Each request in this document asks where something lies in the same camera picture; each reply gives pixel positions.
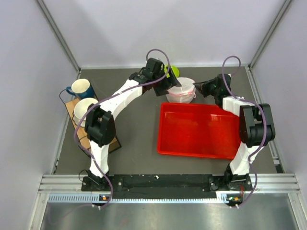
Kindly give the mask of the white mesh laundry bag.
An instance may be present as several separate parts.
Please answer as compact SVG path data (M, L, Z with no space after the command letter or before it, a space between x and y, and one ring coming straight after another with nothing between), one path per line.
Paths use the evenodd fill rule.
M191 103L196 98L195 81L190 78L179 77L177 78L180 87L174 86L168 90L166 95L167 100L170 103Z

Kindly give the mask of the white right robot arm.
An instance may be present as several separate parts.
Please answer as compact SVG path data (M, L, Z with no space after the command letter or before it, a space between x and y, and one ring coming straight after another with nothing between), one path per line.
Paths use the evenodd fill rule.
M213 96L219 108L239 118L240 144L221 183L234 190L248 183L251 164L263 147L274 140L276 132L270 105L256 104L234 95L230 83L231 75L219 74L211 80L195 82L193 85L204 97Z

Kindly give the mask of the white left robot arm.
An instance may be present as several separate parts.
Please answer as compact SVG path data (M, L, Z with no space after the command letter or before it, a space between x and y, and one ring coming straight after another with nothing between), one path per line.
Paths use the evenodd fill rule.
M169 65L149 58L146 66L131 74L110 98L88 107L84 127L91 146L91 166L85 182L87 186L104 190L110 182L106 176L109 171L109 145L116 137L115 120L119 113L150 89L154 89L157 96L162 96L170 88L179 86L180 83Z

